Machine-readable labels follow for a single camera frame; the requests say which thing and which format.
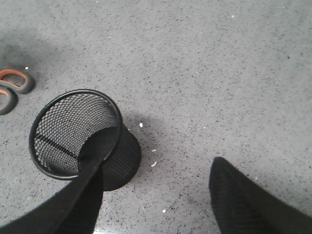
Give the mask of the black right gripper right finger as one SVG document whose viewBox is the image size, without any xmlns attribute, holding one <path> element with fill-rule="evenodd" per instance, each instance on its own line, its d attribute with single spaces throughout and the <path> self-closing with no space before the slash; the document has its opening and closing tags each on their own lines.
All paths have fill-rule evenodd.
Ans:
<svg viewBox="0 0 312 234">
<path fill-rule="evenodd" d="M 223 234 L 310 234 L 311 217 L 263 190 L 229 161 L 215 157 L 209 190 Z"/>
</svg>

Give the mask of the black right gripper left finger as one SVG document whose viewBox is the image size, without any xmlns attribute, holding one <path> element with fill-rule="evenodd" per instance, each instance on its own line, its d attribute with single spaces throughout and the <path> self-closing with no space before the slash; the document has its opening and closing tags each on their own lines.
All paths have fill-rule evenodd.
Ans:
<svg viewBox="0 0 312 234">
<path fill-rule="evenodd" d="M 105 128 L 91 135 L 81 154 L 81 173 L 60 192 L 23 217 L 1 227 L 2 234 L 91 234 L 104 191 L 119 187 L 114 149 L 117 130 Z"/>
</svg>

